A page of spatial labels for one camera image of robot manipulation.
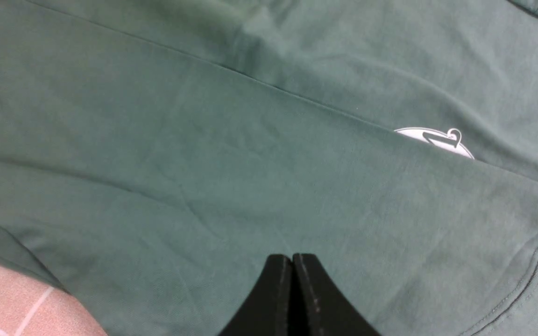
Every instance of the black object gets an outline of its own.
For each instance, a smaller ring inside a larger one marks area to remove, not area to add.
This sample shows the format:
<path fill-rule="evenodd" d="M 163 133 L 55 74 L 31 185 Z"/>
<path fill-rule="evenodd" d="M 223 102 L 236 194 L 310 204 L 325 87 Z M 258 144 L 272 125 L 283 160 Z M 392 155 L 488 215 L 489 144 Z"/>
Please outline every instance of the black object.
<path fill-rule="evenodd" d="M 313 254 L 269 255 L 248 298 L 219 336 L 380 336 Z"/>

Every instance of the stitching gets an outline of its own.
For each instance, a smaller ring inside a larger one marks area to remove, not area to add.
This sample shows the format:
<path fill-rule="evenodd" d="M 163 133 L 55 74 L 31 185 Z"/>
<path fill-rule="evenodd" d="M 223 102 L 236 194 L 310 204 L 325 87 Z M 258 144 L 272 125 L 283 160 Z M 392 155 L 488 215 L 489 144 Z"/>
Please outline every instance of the stitching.
<path fill-rule="evenodd" d="M 493 308 L 493 310 L 491 310 L 491 311 L 489 312 L 489 314 L 487 314 L 485 317 L 483 317 L 482 319 L 480 319 L 477 323 L 474 323 L 474 324 L 472 325 L 472 327 L 470 327 L 468 330 L 465 330 L 464 332 L 462 332 L 462 333 L 460 334 L 460 336 L 463 336 L 463 335 L 465 335 L 465 334 L 468 334 L 468 333 L 470 332 L 471 329 L 475 328 L 475 327 L 476 327 L 477 325 L 479 325 L 481 322 L 485 321 L 486 319 L 488 319 L 489 317 L 491 317 L 491 315 L 493 315 L 496 311 L 498 311 L 498 310 L 501 308 L 501 306 L 502 306 L 502 304 L 503 304 L 504 302 L 506 302 L 508 299 L 510 299 L 510 297 L 511 297 L 517 290 L 521 289 L 521 285 L 524 283 L 524 281 L 525 281 L 526 279 L 529 279 L 529 281 L 532 280 L 532 278 L 535 276 L 535 272 L 536 272 L 536 270 L 537 270 L 537 268 L 538 268 L 538 258 L 536 258 L 537 256 L 538 256 L 538 245 L 537 245 L 537 247 L 536 247 L 536 249 L 535 249 L 535 252 L 532 254 L 531 260 L 530 260 L 530 262 L 529 262 L 529 268 L 527 268 L 527 273 L 525 273 L 525 275 L 523 275 L 523 276 L 521 277 L 520 281 L 519 281 L 518 284 L 516 285 L 516 288 L 515 288 L 514 290 L 512 290 L 512 292 L 510 292 L 510 294 L 508 294 L 508 296 L 506 296 L 503 300 L 501 300 L 501 301 L 499 302 L 499 304 L 497 304 L 497 306 L 495 306 L 495 308 Z M 530 268 L 532 268 L 532 264 L 533 264 L 533 262 L 535 261 L 535 259 L 536 259 L 537 261 L 536 261 L 536 264 L 535 264 L 535 266 L 534 266 L 534 270 L 532 271 L 531 276 L 529 276 L 529 271 L 528 271 L 528 270 L 530 270 Z M 529 286 L 529 284 L 527 283 L 527 286 L 523 289 L 523 291 L 526 290 L 528 286 Z M 474 334 L 477 334 L 478 332 L 480 332 L 481 330 L 483 330 L 484 328 L 486 328 L 487 325 L 485 325 L 485 326 L 482 327 L 481 329 L 477 330 L 476 333 L 474 333 Z"/>
<path fill-rule="evenodd" d="M 488 326 L 491 326 L 491 325 L 493 325 L 493 323 L 498 322 L 497 326 L 493 327 L 493 330 L 495 330 L 503 321 L 505 321 L 510 315 L 512 315 L 510 310 L 514 311 L 514 310 L 517 310 L 517 309 L 521 308 L 521 306 L 523 306 L 529 300 L 529 298 L 532 296 L 532 294 L 535 292 L 535 289 L 538 286 L 538 279 L 536 280 L 535 283 L 532 283 L 532 280 L 537 276 L 537 271 L 538 271 L 538 259 L 537 259 L 537 263 L 536 263 L 536 265 L 534 267 L 534 270 L 532 271 L 532 275 L 529 277 L 529 281 L 527 281 L 527 285 L 524 287 L 524 289 L 522 289 L 521 293 L 518 294 L 517 298 L 515 298 L 515 300 L 508 306 L 508 308 L 506 308 L 504 311 L 502 311 L 502 313 L 500 313 L 500 315 L 495 317 L 495 319 L 493 319 L 492 321 L 490 321 L 489 323 L 484 325 L 482 328 L 480 328 L 476 332 L 472 333 L 472 336 L 475 336 L 475 335 L 479 334 L 480 332 L 482 332 Z M 522 300 L 522 302 L 518 306 L 516 306 L 516 308 L 514 308 L 514 304 L 519 302 L 521 295 L 523 293 L 525 293 L 527 291 L 527 289 L 529 289 L 530 287 L 532 287 L 532 291 L 529 293 L 529 295 L 527 295 Z M 491 332 L 492 331 L 489 331 L 486 334 L 484 334 L 483 336 L 486 336 L 486 335 L 490 334 Z"/>
<path fill-rule="evenodd" d="M 318 318 L 321 319 L 321 307 L 319 305 L 319 298 L 315 295 L 314 290 L 312 289 L 310 276 L 308 276 L 308 271 L 307 271 L 306 265 L 304 264 L 303 255 L 300 255 L 300 265 L 303 267 L 304 276 L 306 277 L 306 280 L 308 283 L 308 291 L 310 292 L 310 296 L 312 298 L 312 305 L 314 306 L 314 311 L 315 313 L 317 313 Z M 325 334 L 323 327 L 321 327 L 321 323 L 319 323 L 319 334 L 321 336 Z"/>
<path fill-rule="evenodd" d="M 519 306 L 517 306 L 516 309 L 514 309 L 514 312 L 515 312 L 516 310 L 520 309 L 522 306 L 524 306 L 524 305 L 526 304 L 526 302 L 533 296 L 534 292 L 536 292 L 536 289 L 538 289 L 538 280 L 537 280 L 536 284 L 534 285 L 532 291 L 529 293 L 528 296 L 526 296 L 526 297 L 524 298 L 523 302 L 521 302 L 521 304 L 519 304 Z M 482 336 L 487 336 L 487 335 L 491 334 L 493 331 L 497 330 L 497 329 L 500 327 L 500 325 L 501 325 L 502 323 L 504 323 L 505 321 L 507 321 L 507 319 L 508 319 L 511 315 L 513 315 L 513 313 L 509 313 L 509 314 L 507 314 L 506 316 L 504 316 L 503 319 L 501 319 L 501 320 L 499 321 L 499 323 L 498 323 L 496 326 L 492 327 L 486 334 L 483 334 Z"/>

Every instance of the printed logo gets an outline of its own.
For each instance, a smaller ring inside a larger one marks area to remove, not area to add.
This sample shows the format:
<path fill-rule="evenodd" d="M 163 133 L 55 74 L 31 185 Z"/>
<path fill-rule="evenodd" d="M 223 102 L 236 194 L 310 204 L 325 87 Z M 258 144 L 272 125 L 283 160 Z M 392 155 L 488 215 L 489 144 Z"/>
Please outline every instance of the printed logo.
<path fill-rule="evenodd" d="M 474 160 L 472 153 L 461 143 L 462 133 L 456 128 L 450 128 L 447 133 L 422 127 L 400 128 L 396 132 Z"/>

